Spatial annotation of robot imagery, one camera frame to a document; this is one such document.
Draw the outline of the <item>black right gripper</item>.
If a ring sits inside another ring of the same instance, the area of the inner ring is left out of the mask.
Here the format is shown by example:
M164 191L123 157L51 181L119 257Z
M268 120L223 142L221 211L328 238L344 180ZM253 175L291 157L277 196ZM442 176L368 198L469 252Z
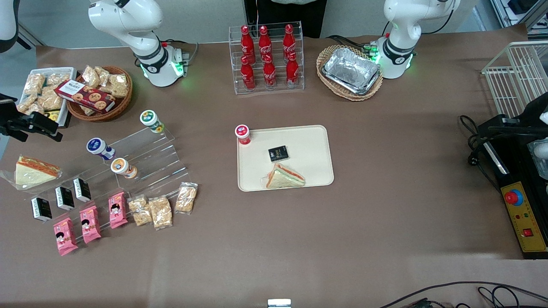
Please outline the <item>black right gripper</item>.
M0 100L0 132L2 135L14 138L20 142L26 142L29 134L44 135L55 142L61 142L63 135L58 131L51 134L44 130L57 130L59 125L56 121L49 119L41 113L31 115L21 114L15 107L12 98L1 98ZM10 128L9 122L17 118L17 127Z

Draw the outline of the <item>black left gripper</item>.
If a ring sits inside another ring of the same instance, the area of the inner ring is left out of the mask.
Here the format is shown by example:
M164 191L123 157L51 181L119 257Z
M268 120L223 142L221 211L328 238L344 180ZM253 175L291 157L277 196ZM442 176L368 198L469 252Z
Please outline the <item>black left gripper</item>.
M522 135L532 136L534 138L547 138L548 125L548 92L532 100L519 115L519 124L517 126L495 126L488 127L489 136L498 135Z

